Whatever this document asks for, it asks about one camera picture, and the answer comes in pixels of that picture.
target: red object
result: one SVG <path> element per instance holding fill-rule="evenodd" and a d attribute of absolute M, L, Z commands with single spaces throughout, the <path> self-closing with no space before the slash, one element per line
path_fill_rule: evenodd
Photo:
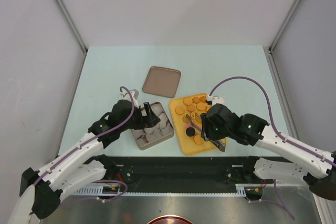
<path fill-rule="evenodd" d="M 148 222 L 148 224 L 193 224 L 193 223 L 180 216 L 165 215 Z"/>

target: brown food piece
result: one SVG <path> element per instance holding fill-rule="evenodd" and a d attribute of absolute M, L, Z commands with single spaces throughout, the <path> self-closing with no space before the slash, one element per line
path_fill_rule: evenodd
<path fill-rule="evenodd" d="M 184 107 L 183 107 L 183 106 L 180 106 L 180 105 L 176 106 L 176 108 L 175 108 L 175 112 L 176 112 L 176 114 L 178 114 L 178 115 L 183 115 L 183 114 L 184 114 Z"/>
<path fill-rule="evenodd" d="M 199 111 L 204 111 L 206 108 L 206 105 L 203 102 L 199 102 L 196 107 Z"/>
<path fill-rule="evenodd" d="M 194 111 L 195 111 L 195 105 L 193 105 L 193 104 L 189 105 L 189 106 L 187 107 L 187 110 L 188 110 L 189 112 L 194 112 Z"/>
<path fill-rule="evenodd" d="M 183 103 L 184 105 L 189 106 L 193 103 L 193 99 L 191 99 L 190 97 L 186 97 L 183 99 Z"/>
<path fill-rule="evenodd" d="M 184 123 L 190 123 L 190 121 L 188 120 L 188 118 L 187 118 L 186 116 L 184 116 L 184 117 L 182 118 L 182 120 L 183 120 Z"/>
<path fill-rule="evenodd" d="M 196 135 L 196 136 L 194 137 L 194 142 L 195 142 L 195 144 L 197 144 L 197 145 L 201 145 L 201 144 L 204 143 L 204 139 L 201 137 L 201 135 Z"/>
<path fill-rule="evenodd" d="M 193 103 L 195 103 L 195 104 L 198 104 L 200 101 L 201 101 L 201 100 L 200 100 L 200 98 L 198 98 L 198 97 L 194 97 L 194 98 L 193 98 Z"/>
<path fill-rule="evenodd" d="M 202 96 L 202 97 L 200 98 L 200 100 L 201 100 L 201 102 L 204 102 L 204 103 L 205 103 L 205 101 L 206 101 L 206 96 L 205 96 L 205 95 Z"/>
<path fill-rule="evenodd" d="M 190 116 L 191 116 L 192 120 L 195 120 L 196 119 L 196 112 L 195 111 L 191 112 Z"/>

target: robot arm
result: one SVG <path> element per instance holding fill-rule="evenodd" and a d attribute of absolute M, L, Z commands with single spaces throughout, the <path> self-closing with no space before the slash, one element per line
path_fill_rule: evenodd
<path fill-rule="evenodd" d="M 219 97 L 207 96 L 212 107 L 201 115 L 202 133 L 206 141 L 218 142 L 230 137 L 239 144 L 270 150 L 293 163 L 274 162 L 249 157 L 243 166 L 243 176 L 278 179 L 287 183 L 309 186 L 316 195 L 336 200 L 335 155 L 322 151 L 277 132 L 276 128 L 256 115 L 238 117 L 224 106 Z"/>
<path fill-rule="evenodd" d="M 20 196 L 32 186 L 35 190 L 34 203 L 29 212 L 32 211 L 39 219 L 48 217 L 67 196 L 91 182 L 103 179 L 107 170 L 111 171 L 115 167 L 115 163 L 104 155 L 83 165 L 85 161 L 98 155 L 117 140 L 123 131 L 154 127 L 160 122 L 148 102 L 144 103 L 146 115 L 142 115 L 136 100 L 139 94 L 137 91 L 127 90 L 127 93 L 121 94 L 123 99 L 113 106 L 111 112 L 94 122 L 70 150 L 38 171 L 29 168 L 23 172 Z"/>

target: orange tray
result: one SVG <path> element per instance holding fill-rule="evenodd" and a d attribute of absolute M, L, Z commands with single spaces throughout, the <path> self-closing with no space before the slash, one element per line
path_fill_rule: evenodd
<path fill-rule="evenodd" d="M 197 145 L 194 140 L 190 137 L 188 137 L 186 134 L 185 134 L 185 126 L 188 124 L 186 122 L 183 121 L 183 117 L 185 117 L 187 114 L 190 115 L 192 118 L 193 118 L 193 121 L 195 123 L 197 123 L 200 127 L 202 127 L 202 125 L 197 122 L 195 119 L 194 119 L 194 116 L 192 115 L 191 112 L 188 111 L 187 109 L 187 105 L 184 104 L 184 99 L 185 98 L 199 98 L 201 99 L 201 97 L 203 97 L 203 99 L 205 98 L 206 96 L 206 93 L 200 93 L 200 94 L 194 94 L 194 95 L 190 95 L 190 96 L 187 96 L 187 97 L 181 97 L 181 98 L 176 98 L 176 99 L 173 99 L 171 100 L 171 102 L 169 103 L 169 108 L 170 108 L 170 112 L 172 114 L 172 118 L 173 118 L 173 121 L 174 121 L 174 125 L 175 125 L 175 129 L 176 129 L 176 132 L 177 132 L 177 138 L 179 139 L 179 143 L 180 143 L 180 148 L 181 148 L 181 151 L 184 155 L 187 155 L 187 156 L 191 156 L 191 155 L 195 155 L 195 154 L 199 154 L 199 153 L 202 153 L 202 152 L 207 152 L 207 151 L 211 151 L 213 149 L 216 149 L 216 146 L 213 145 L 213 143 L 211 143 L 210 141 L 203 141 L 202 144 L 200 145 Z M 200 111 L 197 109 L 197 104 L 195 104 L 194 102 L 192 103 L 192 105 L 195 106 L 195 113 L 197 113 L 198 115 L 202 114 L 202 113 L 205 113 L 205 110 L 204 111 Z M 183 114 L 177 114 L 175 109 L 177 106 L 180 106 L 184 108 L 184 113 Z M 196 135 L 200 135 L 201 133 L 196 130 Z"/>

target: table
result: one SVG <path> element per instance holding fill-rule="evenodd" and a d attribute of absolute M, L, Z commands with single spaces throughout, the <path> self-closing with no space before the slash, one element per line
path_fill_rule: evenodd
<path fill-rule="evenodd" d="M 136 46 L 90 47 L 77 86 L 59 155 L 71 148 L 87 132 L 88 127 L 121 98 L 119 87 L 139 91 L 138 101 L 161 102 L 169 119 L 170 98 L 145 94 L 142 86 L 151 66 L 181 71 L 176 98 L 206 92 L 220 81 L 232 76 L 247 76 L 257 80 L 267 91 L 276 126 L 288 133 L 262 46 Z M 226 105 L 237 115 L 255 114 L 269 121 L 266 100 L 261 90 L 251 82 L 234 80 L 219 87 Z M 108 156 L 184 156 L 176 134 L 169 140 L 147 150 L 138 149 L 131 131 L 110 144 Z M 218 150 L 197 156 L 276 156 L 252 146 L 237 144 L 228 139 L 226 152 Z"/>

